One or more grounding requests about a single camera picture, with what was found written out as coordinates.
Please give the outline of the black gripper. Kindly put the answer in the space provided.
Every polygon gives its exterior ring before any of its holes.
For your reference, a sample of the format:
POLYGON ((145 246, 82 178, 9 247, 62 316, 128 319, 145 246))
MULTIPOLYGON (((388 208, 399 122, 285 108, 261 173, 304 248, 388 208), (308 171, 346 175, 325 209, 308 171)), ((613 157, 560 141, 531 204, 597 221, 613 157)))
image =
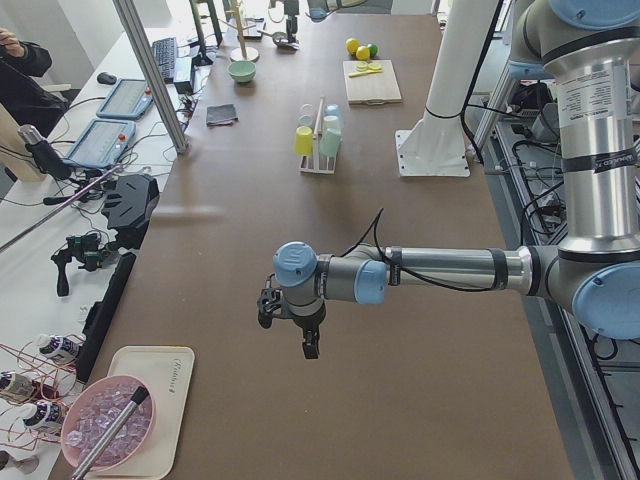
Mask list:
POLYGON ((286 34, 289 44, 297 43, 299 1, 284 0, 283 13, 286 20, 286 34))
POLYGON ((302 350, 307 360, 315 360, 320 356, 319 326, 326 316, 323 299, 318 297, 304 297, 296 302, 292 295, 283 287, 274 287, 275 274, 271 273, 265 280, 257 300, 257 320, 263 329, 272 327, 275 319, 292 320, 303 332, 302 350))

